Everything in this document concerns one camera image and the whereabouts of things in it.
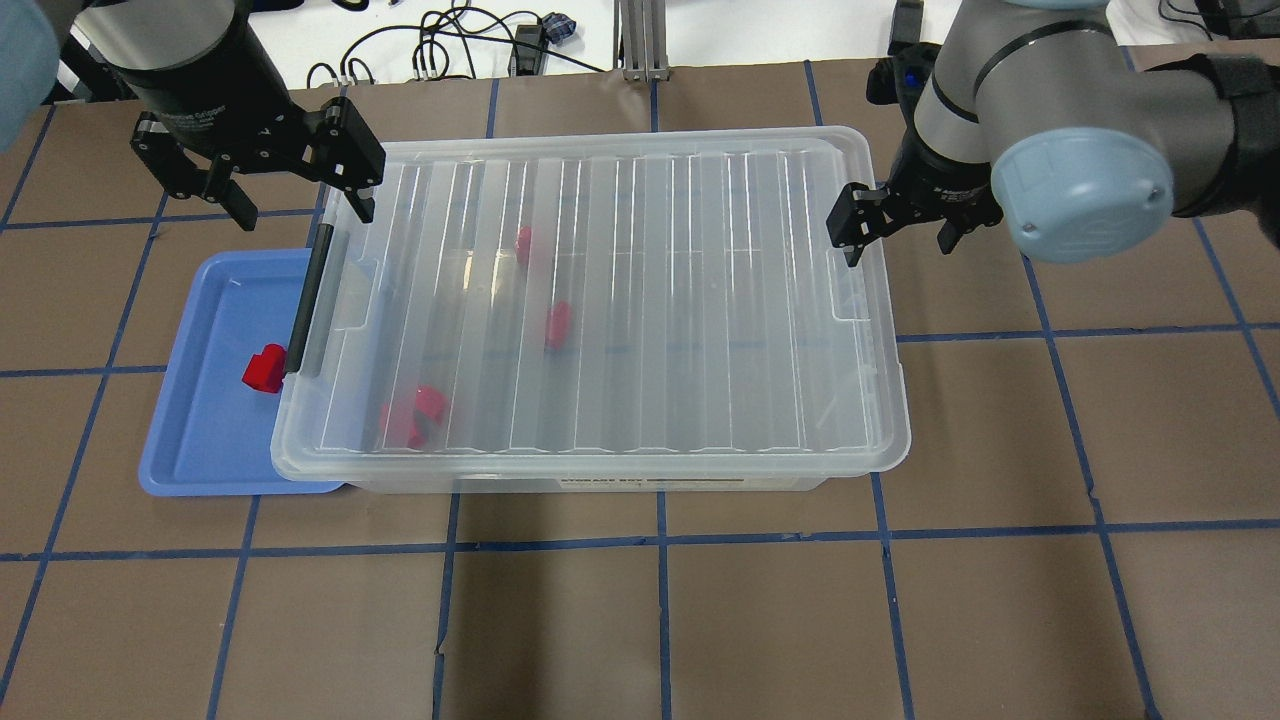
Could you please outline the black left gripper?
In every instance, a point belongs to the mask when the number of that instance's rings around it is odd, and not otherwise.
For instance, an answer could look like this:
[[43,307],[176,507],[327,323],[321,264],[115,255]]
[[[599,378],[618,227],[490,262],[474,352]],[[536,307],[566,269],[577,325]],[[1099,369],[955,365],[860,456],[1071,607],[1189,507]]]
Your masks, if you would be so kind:
[[[140,158],[169,195],[200,195],[244,232],[259,209],[236,176],[287,172],[343,193],[370,224],[387,151],[360,110],[334,97],[293,104],[250,26],[252,1],[109,1],[106,61],[133,88],[161,138]],[[189,159],[209,160],[206,170]]]

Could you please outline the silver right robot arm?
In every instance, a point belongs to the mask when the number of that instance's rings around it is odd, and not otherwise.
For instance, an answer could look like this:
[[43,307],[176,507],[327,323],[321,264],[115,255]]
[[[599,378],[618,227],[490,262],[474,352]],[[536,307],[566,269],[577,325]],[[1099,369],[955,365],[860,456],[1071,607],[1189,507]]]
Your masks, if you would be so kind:
[[941,44],[901,1],[867,100],[905,131],[890,176],[852,182],[826,220],[850,266],[876,241],[940,223],[950,254],[1005,224],[1020,252],[1082,263],[1167,219],[1247,211],[1277,241],[1277,68],[1198,53],[1133,70],[1102,1],[964,1]]

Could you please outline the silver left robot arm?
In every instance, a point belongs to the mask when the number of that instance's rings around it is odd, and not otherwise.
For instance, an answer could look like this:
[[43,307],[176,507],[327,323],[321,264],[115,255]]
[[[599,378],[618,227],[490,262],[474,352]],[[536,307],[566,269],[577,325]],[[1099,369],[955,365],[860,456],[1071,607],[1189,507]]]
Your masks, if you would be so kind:
[[385,149],[349,99],[298,105],[250,15],[247,1],[3,3],[3,146],[50,94],[78,28],[143,104],[131,147],[169,197],[252,231],[259,209],[238,177],[289,173],[371,223]]

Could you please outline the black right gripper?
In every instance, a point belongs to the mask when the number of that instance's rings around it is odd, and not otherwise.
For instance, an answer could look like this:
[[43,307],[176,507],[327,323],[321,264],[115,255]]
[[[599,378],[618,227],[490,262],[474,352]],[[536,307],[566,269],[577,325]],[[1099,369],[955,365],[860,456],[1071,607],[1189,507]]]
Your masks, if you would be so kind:
[[876,187],[845,184],[826,218],[829,242],[849,268],[906,225],[943,222],[937,245],[950,255],[963,237],[1004,220],[977,117],[934,77],[940,50],[918,44],[881,59],[868,78],[867,99],[897,105],[905,131],[888,178]]

